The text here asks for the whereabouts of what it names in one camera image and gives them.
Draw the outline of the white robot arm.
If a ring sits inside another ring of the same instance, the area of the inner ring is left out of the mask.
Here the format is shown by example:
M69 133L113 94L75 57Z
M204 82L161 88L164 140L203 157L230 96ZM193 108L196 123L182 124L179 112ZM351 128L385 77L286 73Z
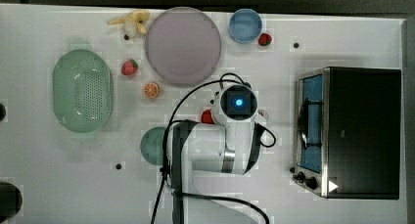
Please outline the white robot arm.
M200 195L196 170L244 175L256 164L264 129L256 121L257 99L244 84L217 92L212 124L183 120L169 130L173 224L254 224L247 214Z

